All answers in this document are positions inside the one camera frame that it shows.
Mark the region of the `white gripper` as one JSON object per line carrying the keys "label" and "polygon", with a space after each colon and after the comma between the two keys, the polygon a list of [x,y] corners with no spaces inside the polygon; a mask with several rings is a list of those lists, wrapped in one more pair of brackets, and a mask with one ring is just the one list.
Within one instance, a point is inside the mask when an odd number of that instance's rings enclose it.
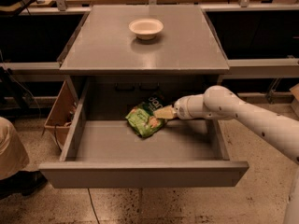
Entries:
{"label": "white gripper", "polygon": [[204,95],[190,95],[179,98],[171,105],[159,108],[153,112],[157,119],[205,119],[209,114],[204,104]]}

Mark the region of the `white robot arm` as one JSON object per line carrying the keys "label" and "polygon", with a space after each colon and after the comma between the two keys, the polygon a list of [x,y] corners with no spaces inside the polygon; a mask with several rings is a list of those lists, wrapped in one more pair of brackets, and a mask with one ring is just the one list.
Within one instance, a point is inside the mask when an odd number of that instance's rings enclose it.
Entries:
{"label": "white robot arm", "polygon": [[154,112],[156,119],[235,119],[299,164],[299,121],[247,103],[223,86],[188,95]]}

